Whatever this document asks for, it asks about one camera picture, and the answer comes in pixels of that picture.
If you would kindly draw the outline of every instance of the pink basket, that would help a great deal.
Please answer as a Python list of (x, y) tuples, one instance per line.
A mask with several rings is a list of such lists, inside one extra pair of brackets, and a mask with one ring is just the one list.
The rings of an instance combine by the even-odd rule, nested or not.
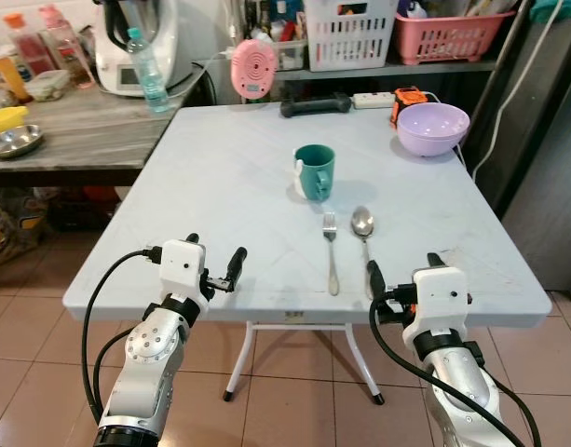
[(485, 17), (408, 19), (397, 14), (395, 46), (403, 63), (467, 59), (479, 61), (494, 40), (502, 21), (514, 11)]

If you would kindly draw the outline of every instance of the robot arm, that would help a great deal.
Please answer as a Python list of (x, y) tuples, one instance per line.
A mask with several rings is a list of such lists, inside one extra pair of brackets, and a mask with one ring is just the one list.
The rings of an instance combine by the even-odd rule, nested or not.
[(128, 336), (126, 361), (103, 410), (97, 447), (157, 446), (172, 402), (173, 377), (190, 330), (205, 314), (215, 289), (233, 291), (247, 252), (239, 248), (225, 278), (209, 278), (197, 237), (170, 240), (157, 251), (161, 305), (149, 305)]
[[(403, 342), (422, 361), (426, 373), (479, 404), (502, 423), (498, 388), (483, 369), (482, 352), (475, 342), (464, 342), (465, 319), (471, 303), (466, 276), (445, 265), (434, 253), (428, 259), (434, 266), (415, 271), (413, 283), (401, 284), (392, 291), (386, 291), (378, 265), (370, 261), (368, 270), (378, 322), (401, 323)], [(392, 305), (400, 307), (401, 312), (395, 312)], [(438, 386), (430, 385), (426, 402), (441, 427), (446, 447), (523, 445), (509, 440), (506, 433), (464, 401)]]

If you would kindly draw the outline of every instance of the metal shelf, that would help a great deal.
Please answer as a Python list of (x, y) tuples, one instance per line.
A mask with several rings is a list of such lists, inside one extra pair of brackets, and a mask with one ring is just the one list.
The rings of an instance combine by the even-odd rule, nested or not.
[(378, 77), (398, 75), (429, 75), (434, 73), (461, 73), (461, 72), (492, 72), (496, 61), (479, 62), (430, 62), (418, 65), (403, 65), (401, 63), (387, 63), (380, 68), (365, 68), (361, 70), (339, 70), (334, 72), (310, 72), (309, 70), (290, 70), (277, 72), (279, 81), (302, 81), (314, 79), (334, 79), (340, 77)]

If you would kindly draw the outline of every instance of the tile floor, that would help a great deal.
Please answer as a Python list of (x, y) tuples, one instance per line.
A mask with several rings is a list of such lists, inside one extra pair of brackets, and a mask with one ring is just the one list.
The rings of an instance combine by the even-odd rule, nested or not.
[[(81, 327), (61, 297), (96, 239), (54, 237), (0, 268), (1, 447), (92, 445), (96, 427), (78, 366)], [(490, 371), (530, 406), (543, 445), (571, 447), (571, 303), (560, 294), (552, 299), (552, 313), (538, 328), (478, 328), (471, 335)], [(89, 361), (129, 325), (93, 323)], [(339, 332), (259, 333), (234, 401), (223, 402), (243, 333), (243, 324), (197, 323), (175, 380), (162, 447), (442, 447), (423, 384), (389, 361), (365, 327), (356, 329), (358, 344), (385, 406), (370, 401)], [(400, 333), (384, 330), (399, 350)], [(103, 393), (122, 364), (118, 346), (104, 362)], [(501, 398), (505, 421), (530, 446), (521, 414)]]

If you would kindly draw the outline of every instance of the mug handle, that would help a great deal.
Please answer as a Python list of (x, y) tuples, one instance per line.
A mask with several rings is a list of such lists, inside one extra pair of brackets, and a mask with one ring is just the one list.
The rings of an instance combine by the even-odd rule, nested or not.
[(331, 187), (331, 179), (324, 170), (319, 170), (316, 175), (318, 176), (318, 181), (316, 182), (317, 192), (320, 200), (324, 200), (327, 196), (326, 192)]

